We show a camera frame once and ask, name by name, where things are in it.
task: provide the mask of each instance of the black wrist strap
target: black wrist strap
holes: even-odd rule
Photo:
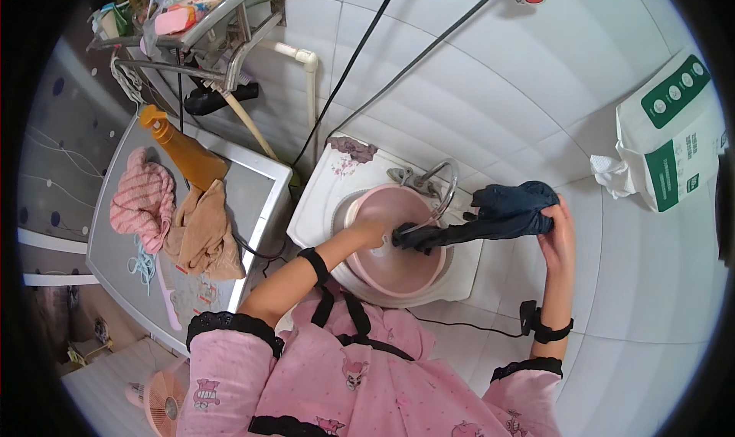
[[[329,278],[329,271],[326,268],[326,264],[324,264],[324,260],[322,260],[319,254],[317,254],[314,247],[309,247],[300,251],[299,257],[306,258],[309,263],[312,264],[314,272],[317,273],[317,287],[324,285],[326,280]]]
[[[529,300],[520,305],[520,331],[528,335],[534,331],[534,340],[541,344],[549,341],[563,340],[574,328],[574,319],[569,319],[569,325],[558,331],[552,331],[541,323],[541,308],[536,307],[536,300]]]

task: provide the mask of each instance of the hand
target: hand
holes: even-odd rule
[[[349,229],[357,236],[361,248],[377,249],[383,245],[383,236],[387,228],[383,222],[374,219],[360,219],[350,225]]]
[[[559,194],[559,203],[541,210],[541,214],[554,219],[554,229],[537,236],[546,259],[547,274],[574,277],[576,239],[567,201]]]

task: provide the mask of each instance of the metal shelf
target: metal shelf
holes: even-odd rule
[[[271,2],[271,8],[279,7],[273,11],[269,18],[265,19],[262,24],[252,30],[248,23],[247,13],[245,9],[248,6],[257,5],[262,2]],[[285,22],[284,6],[285,0],[223,0],[214,9],[209,11],[199,22],[189,28],[181,35],[161,36],[156,41],[156,46],[164,49],[178,48],[182,52],[202,52],[205,55],[215,54],[215,59],[210,58],[208,64],[213,65],[224,51],[223,44],[233,49],[234,54],[227,64],[224,73],[216,72],[208,69],[194,69],[183,65],[173,65],[166,62],[154,61],[126,61],[117,59],[115,65],[127,65],[134,67],[143,67],[156,70],[167,70],[181,74],[188,74],[193,77],[203,78],[205,80],[214,80],[223,83],[225,89],[234,91],[237,88],[240,70],[243,67],[245,56],[253,49],[253,47],[262,41],[262,39],[277,25]],[[238,25],[238,33],[233,37],[233,41],[228,42],[227,26],[230,21],[236,19]],[[142,35],[112,38],[109,40],[99,40],[95,38],[89,44],[87,49],[111,49],[118,46],[140,46]]]

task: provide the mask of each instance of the orange spray bottle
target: orange spray bottle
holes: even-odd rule
[[[196,139],[180,133],[168,119],[166,112],[156,105],[148,105],[140,114],[140,124],[151,130],[153,138],[166,150],[182,175],[194,186],[207,191],[215,180],[222,180],[227,164],[201,146]]]

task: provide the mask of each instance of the black cable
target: black cable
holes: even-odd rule
[[[176,48],[176,64],[181,65],[181,54],[179,53],[179,48]],[[179,73],[179,132],[182,134],[184,133],[184,99],[181,94],[181,73]],[[184,177],[184,182],[186,182],[187,190],[190,190],[191,185],[186,177]]]
[[[272,260],[268,260],[268,262],[265,264],[265,267],[263,268],[263,277],[268,278],[268,275],[266,275],[265,272],[268,270],[268,267],[271,266],[271,263],[278,260],[279,258],[283,260],[284,263],[288,263],[288,261],[283,257],[275,257]]]
[[[275,255],[266,255],[264,253],[260,253],[257,250],[250,247],[248,242],[241,238],[239,235],[233,233],[232,237],[234,238],[234,241],[237,242],[242,248],[250,252],[251,254],[255,255],[258,258],[265,258],[266,260],[275,260],[276,258],[279,258],[279,256],[286,250],[287,241],[283,240],[283,245],[281,246],[281,249],[279,252]]]
[[[462,16],[459,19],[457,19],[457,21],[455,23],[453,23],[451,27],[449,27],[446,30],[444,30],[444,33],[442,33],[441,35],[439,35],[439,37],[437,39],[435,39],[430,45],[428,45],[426,47],[426,49],[424,49],[418,56],[416,56],[416,58],[413,61],[411,61],[408,65],[406,65],[406,67],[403,70],[401,70],[399,72],[399,74],[395,75],[393,77],[393,79],[390,82],[388,82],[388,84],[386,84],[380,91],[378,91],[378,93],[376,93],[374,96],[372,96],[369,99],[369,101],[366,101],[363,104],[363,106],[361,106],[360,108],[358,108],[357,110],[355,110],[350,116],[347,117],[347,119],[345,119],[344,121],[342,121],[342,123],[339,126],[337,126],[335,129],[333,129],[329,133],[329,135],[327,136],[327,138],[329,138],[330,136],[332,136],[332,134],[334,134],[337,130],[339,130],[342,127],[344,127],[345,124],[347,124],[351,119],[353,119],[355,116],[357,116],[358,113],[360,113],[361,111],[363,111],[364,109],[366,109],[367,107],[369,107],[374,101],[376,101],[378,99],[378,97],[380,97],[384,92],[386,92],[396,82],[398,82],[398,80],[404,74],[406,74],[411,68],[413,68],[414,65],[418,64],[419,62],[421,62],[421,60],[427,54],[429,54],[429,52],[432,51],[433,48],[435,48],[439,43],[441,43],[442,41],[444,41],[444,39],[446,37],[450,36],[452,34],[452,32],[454,32],[460,25],[464,24],[464,22],[466,22],[467,19],[470,19],[473,16],[473,14],[476,13],[480,8],[482,8],[485,5],[485,3],[487,3],[488,1],[490,1],[490,0],[480,0],[476,5],[474,5],[472,7],[472,9],[468,10],[464,14],[464,16]]]
[[[476,328],[479,331],[497,332],[505,336],[508,336],[510,338],[520,338],[521,336],[523,336],[522,333],[520,333],[519,335],[511,335],[510,333],[505,333],[503,331],[499,331],[498,329],[478,327],[477,325],[468,324],[467,322],[440,322],[440,321],[432,321],[431,319],[421,319],[420,317],[417,317],[414,313],[411,313],[411,315],[414,316],[419,321],[424,321],[424,322],[434,322],[435,324],[441,324],[441,325],[467,325],[468,327]]]
[[[314,136],[314,133],[316,132],[317,128],[319,127],[319,124],[321,124],[322,119],[324,118],[324,115],[326,114],[327,108],[329,108],[329,105],[334,100],[336,93],[340,90],[342,87],[342,84],[345,82],[345,78],[347,77],[347,74],[350,72],[350,69],[352,69],[353,64],[355,63],[355,60],[357,59],[357,56],[360,54],[360,51],[363,50],[363,46],[365,45],[365,42],[367,42],[368,38],[372,34],[372,30],[375,29],[375,26],[378,24],[378,20],[383,15],[383,12],[385,12],[385,8],[387,8],[388,3],[390,3],[391,0],[383,0],[383,4],[380,5],[380,8],[378,9],[378,12],[375,13],[375,17],[372,18],[372,22],[370,23],[370,27],[367,28],[367,31],[365,31],[363,35],[363,39],[360,40],[360,42],[357,44],[357,47],[355,48],[355,52],[352,53],[352,57],[350,58],[350,61],[347,63],[347,67],[345,68],[344,72],[342,73],[342,76],[340,77],[340,80],[337,82],[335,86],[335,90],[332,91],[331,94],[329,94],[329,98],[326,101],[326,104],[324,105],[324,109],[322,109],[319,118],[317,119],[317,122],[314,123],[314,128],[309,134],[309,137],[307,137],[307,142],[304,144],[304,147],[301,148],[301,151],[299,152],[299,156],[296,157],[296,159],[293,161],[293,164],[291,164],[292,167],[296,167],[296,164],[299,162],[302,156],[304,156],[304,152],[307,151],[307,147],[309,146],[309,142],[311,141],[312,137]]]

